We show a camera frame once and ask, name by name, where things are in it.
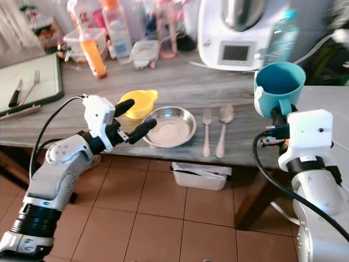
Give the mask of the dark wooden furniture beam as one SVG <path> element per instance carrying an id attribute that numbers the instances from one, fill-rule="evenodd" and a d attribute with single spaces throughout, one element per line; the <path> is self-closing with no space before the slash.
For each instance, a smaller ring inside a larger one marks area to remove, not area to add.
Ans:
<path id="1" fill-rule="evenodd" d="M 1 175 L 18 187 L 28 189 L 28 164 L 30 150 L 27 147 L 1 146 Z"/>

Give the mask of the pink drinking bottle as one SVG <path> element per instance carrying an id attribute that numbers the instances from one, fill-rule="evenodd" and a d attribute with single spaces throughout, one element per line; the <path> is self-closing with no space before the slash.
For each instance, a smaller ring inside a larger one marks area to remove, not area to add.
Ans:
<path id="1" fill-rule="evenodd" d="M 176 15 L 173 0 L 155 0 L 155 25 L 162 59 L 170 59 L 177 54 Z"/>

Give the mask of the white power adapter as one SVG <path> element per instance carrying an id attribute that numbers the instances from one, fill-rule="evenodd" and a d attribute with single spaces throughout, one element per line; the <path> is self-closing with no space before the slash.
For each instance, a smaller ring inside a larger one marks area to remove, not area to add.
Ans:
<path id="1" fill-rule="evenodd" d="M 349 28 L 337 28 L 331 35 L 335 43 L 342 44 L 349 49 Z"/>

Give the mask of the round steel plate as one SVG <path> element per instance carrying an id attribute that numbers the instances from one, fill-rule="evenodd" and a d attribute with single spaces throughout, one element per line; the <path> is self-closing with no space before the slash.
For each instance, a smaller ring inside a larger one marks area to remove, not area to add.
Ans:
<path id="1" fill-rule="evenodd" d="M 156 120 L 157 125 L 143 140 L 153 147 L 173 148 L 184 145 L 192 137 L 197 127 L 194 115 L 184 108 L 165 106 L 152 110 L 144 121 Z"/>

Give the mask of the clear plastic storage box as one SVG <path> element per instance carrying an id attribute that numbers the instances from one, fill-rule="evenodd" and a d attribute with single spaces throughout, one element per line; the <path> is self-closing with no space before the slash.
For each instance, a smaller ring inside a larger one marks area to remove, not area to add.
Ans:
<path id="1" fill-rule="evenodd" d="M 106 37 L 102 28 L 87 28 L 87 32 L 89 32 L 92 37 L 95 39 L 95 44 L 98 47 L 100 55 L 102 59 L 105 60 L 109 57 L 109 53 L 106 45 Z M 76 28 L 70 33 L 67 33 L 63 37 L 65 42 L 65 47 L 67 48 L 67 52 L 65 55 L 67 58 L 73 59 L 77 63 L 87 63 L 87 59 L 85 58 L 85 53 L 82 52 L 80 47 L 79 40 L 79 30 Z"/>

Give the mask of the pale handled knife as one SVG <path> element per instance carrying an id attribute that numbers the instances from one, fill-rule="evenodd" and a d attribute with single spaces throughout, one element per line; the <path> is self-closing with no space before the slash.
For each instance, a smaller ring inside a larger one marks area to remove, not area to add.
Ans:
<path id="1" fill-rule="evenodd" d="M 0 120 L 9 120 L 9 119 L 15 119 L 18 117 L 22 117 L 25 115 L 31 115 L 31 114 L 35 114 L 36 112 L 41 110 L 41 105 L 35 104 L 32 105 L 29 108 L 25 108 L 24 110 L 20 110 L 18 112 L 13 112 L 13 113 L 8 113 L 7 115 L 4 115 L 2 117 L 0 117 Z"/>

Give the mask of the dark wooden table leg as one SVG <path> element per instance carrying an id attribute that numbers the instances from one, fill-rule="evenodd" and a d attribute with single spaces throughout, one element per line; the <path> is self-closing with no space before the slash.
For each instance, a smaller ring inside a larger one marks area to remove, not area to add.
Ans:
<path id="1" fill-rule="evenodd" d="M 279 190 L 270 182 L 233 182 L 234 227 L 250 230 L 262 216 L 271 201 L 279 195 Z"/>

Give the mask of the orange sauce squeeze bottle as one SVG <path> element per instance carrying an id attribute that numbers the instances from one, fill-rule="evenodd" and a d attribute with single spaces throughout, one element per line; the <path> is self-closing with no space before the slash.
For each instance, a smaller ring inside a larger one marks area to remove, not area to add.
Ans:
<path id="1" fill-rule="evenodd" d="M 103 63 L 100 51 L 98 50 L 97 42 L 95 38 L 90 35 L 84 28 L 78 28 L 79 33 L 79 45 L 82 52 L 85 54 L 85 58 L 89 63 L 89 67 L 93 75 L 97 79 L 104 79 L 107 77 L 107 70 Z"/>

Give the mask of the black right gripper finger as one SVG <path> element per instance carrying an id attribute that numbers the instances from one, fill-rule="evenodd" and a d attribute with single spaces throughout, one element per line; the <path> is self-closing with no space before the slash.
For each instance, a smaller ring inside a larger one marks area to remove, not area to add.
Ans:
<path id="1" fill-rule="evenodd" d="M 281 107 L 277 106 L 272 109 L 270 115 L 272 116 L 272 123 L 275 129 L 287 128 L 289 124 L 287 122 L 287 117 L 282 113 Z"/>

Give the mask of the teal ceramic mug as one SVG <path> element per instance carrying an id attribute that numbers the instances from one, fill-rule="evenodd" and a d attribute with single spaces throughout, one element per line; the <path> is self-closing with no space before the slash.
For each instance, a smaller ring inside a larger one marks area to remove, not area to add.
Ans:
<path id="1" fill-rule="evenodd" d="M 306 82 L 306 73 L 295 63 L 275 62 L 260 68 L 254 75 L 254 107 L 262 117 L 272 119 L 272 110 L 282 115 L 292 112 Z"/>

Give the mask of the black bag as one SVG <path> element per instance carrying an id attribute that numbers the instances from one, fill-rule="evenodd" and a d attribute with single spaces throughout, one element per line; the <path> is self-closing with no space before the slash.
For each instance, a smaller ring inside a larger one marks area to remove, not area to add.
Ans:
<path id="1" fill-rule="evenodd" d="M 349 49 L 341 43 L 323 44 L 302 62 L 307 86 L 344 86 L 349 82 Z"/>

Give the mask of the small clear lidded container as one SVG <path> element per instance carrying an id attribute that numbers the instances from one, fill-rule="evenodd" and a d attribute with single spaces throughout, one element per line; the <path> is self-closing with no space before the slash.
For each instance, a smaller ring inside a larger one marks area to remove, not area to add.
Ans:
<path id="1" fill-rule="evenodd" d="M 130 51 L 129 59 L 136 70 L 155 68 L 159 59 L 160 42 L 158 40 L 137 41 Z"/>

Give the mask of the green rimmed cutting board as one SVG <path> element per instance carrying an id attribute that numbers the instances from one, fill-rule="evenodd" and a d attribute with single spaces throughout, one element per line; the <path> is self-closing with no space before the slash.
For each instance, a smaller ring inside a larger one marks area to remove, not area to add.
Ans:
<path id="1" fill-rule="evenodd" d="M 13 108 L 8 107 L 8 102 L 17 87 L 20 79 L 24 80 L 23 88 L 19 95 L 19 102 L 27 93 L 30 85 L 33 84 L 35 70 L 40 70 L 40 83 L 33 87 L 24 105 Z M 21 63 L 3 67 L 0 69 L 0 100 L 1 115 L 7 115 L 29 108 L 32 105 L 45 105 L 57 102 L 63 98 L 62 67 L 59 64 L 59 57 L 55 54 L 45 55 L 30 59 Z"/>

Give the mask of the black handled knife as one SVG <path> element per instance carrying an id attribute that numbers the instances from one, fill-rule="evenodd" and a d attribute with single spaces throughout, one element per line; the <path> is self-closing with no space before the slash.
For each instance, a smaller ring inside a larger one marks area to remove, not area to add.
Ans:
<path id="1" fill-rule="evenodd" d="M 17 83 L 17 87 L 15 88 L 12 97 L 10 98 L 10 101 L 8 102 L 8 107 L 13 108 L 15 106 L 19 105 L 19 95 L 21 93 L 21 90 L 23 88 L 23 82 L 24 80 L 20 79 Z"/>

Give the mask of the white plastic bin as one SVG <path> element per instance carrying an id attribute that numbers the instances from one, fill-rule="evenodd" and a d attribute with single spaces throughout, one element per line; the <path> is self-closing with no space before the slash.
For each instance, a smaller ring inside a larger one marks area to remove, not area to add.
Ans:
<path id="1" fill-rule="evenodd" d="M 219 165 L 172 162 L 171 170 L 178 185 L 195 189 L 222 190 L 232 179 L 232 168 Z"/>

